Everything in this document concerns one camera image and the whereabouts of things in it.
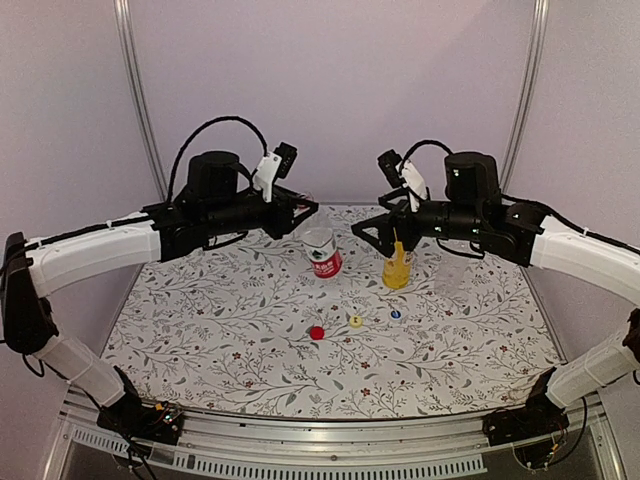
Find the yellow juice bottle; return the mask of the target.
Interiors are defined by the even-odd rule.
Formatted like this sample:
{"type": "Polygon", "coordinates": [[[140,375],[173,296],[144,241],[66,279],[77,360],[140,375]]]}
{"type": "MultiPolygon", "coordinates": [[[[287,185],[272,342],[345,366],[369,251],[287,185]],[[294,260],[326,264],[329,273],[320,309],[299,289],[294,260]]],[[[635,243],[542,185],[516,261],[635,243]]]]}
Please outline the yellow juice bottle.
{"type": "Polygon", "coordinates": [[[414,252],[404,248],[397,230],[394,230],[393,246],[393,255],[384,262],[382,281],[386,287],[399,290],[409,284],[414,252]]]}

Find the yellow bottle cap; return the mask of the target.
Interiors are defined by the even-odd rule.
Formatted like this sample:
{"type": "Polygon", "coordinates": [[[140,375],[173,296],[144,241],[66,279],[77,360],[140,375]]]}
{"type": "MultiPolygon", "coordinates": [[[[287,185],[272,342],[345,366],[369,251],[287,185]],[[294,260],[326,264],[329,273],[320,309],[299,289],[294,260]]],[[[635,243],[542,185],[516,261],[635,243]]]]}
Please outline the yellow bottle cap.
{"type": "Polygon", "coordinates": [[[353,328],[360,328],[363,324],[363,320],[360,316],[351,316],[349,323],[353,328]]]}

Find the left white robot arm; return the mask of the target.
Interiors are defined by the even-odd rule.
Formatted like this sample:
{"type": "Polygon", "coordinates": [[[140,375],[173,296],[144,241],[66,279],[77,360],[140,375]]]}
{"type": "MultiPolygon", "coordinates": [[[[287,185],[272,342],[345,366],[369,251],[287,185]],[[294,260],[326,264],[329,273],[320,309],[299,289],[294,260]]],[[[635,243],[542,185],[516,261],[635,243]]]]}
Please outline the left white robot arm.
{"type": "Polygon", "coordinates": [[[292,233],[318,210],[317,203],[276,184],[296,157],[295,147],[281,143],[249,172],[231,152],[205,152],[190,160],[175,200],[49,238],[10,235],[1,267],[5,344],[84,390],[126,433],[141,433],[149,415],[127,376],[61,333],[49,296],[121,268],[224,248],[252,230],[274,240],[292,233]]]}

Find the clear plastic bottle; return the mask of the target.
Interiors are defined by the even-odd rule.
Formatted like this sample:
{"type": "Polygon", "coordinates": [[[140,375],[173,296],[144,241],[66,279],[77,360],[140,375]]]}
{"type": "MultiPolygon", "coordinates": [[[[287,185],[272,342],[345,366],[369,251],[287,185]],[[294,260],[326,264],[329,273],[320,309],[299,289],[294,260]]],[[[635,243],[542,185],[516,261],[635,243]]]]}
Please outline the clear plastic bottle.
{"type": "Polygon", "coordinates": [[[471,260],[466,257],[443,254],[434,276],[434,292],[443,297],[456,295],[462,286],[471,260]]]}

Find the red cap water bottle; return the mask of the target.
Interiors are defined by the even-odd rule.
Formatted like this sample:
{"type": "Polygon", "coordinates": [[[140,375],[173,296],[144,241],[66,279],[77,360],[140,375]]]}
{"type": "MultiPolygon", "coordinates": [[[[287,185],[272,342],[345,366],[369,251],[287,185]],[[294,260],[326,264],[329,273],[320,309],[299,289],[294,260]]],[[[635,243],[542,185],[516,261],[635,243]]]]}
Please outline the red cap water bottle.
{"type": "Polygon", "coordinates": [[[340,272],[342,256],[333,225],[322,207],[303,222],[300,239],[317,277],[329,279],[340,272]]]}

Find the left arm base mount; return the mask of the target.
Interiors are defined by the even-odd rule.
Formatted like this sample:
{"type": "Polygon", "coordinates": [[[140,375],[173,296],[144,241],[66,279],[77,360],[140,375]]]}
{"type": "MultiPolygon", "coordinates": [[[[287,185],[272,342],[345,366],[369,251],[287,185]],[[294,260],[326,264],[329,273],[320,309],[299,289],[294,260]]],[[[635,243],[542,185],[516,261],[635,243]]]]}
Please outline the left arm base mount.
{"type": "Polygon", "coordinates": [[[100,408],[97,426],[126,438],[177,445],[184,425],[182,408],[167,401],[145,405],[126,374],[119,367],[115,371],[123,381],[124,396],[100,408]]]}

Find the red bottle cap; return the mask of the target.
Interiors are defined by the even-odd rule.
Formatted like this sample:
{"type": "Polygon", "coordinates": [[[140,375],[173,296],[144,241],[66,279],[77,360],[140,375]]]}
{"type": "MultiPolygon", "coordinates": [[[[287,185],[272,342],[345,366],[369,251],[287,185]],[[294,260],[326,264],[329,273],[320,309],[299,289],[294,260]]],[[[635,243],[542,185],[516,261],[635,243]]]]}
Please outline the red bottle cap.
{"type": "Polygon", "coordinates": [[[309,330],[309,336],[312,340],[322,340],[325,337],[325,330],[320,326],[313,326],[309,330]]]}

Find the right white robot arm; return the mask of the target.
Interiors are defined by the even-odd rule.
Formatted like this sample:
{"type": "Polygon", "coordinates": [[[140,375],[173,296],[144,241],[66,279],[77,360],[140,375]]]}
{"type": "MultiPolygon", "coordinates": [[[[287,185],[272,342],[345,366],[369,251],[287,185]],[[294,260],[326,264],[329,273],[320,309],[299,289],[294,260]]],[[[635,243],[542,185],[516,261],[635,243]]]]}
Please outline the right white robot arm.
{"type": "MultiPolygon", "coordinates": [[[[389,258],[401,243],[412,251],[425,237],[466,241],[471,257],[486,254],[522,267],[564,273],[639,302],[639,250],[579,228],[551,207],[502,194],[493,157],[450,153],[444,159],[446,198],[430,198],[407,156],[388,151],[378,164],[393,190],[380,197],[385,213],[354,224],[353,234],[389,258]]],[[[629,324],[577,359],[545,372],[534,384],[517,427],[537,436],[556,413],[639,368],[639,312],[629,324]]]]}

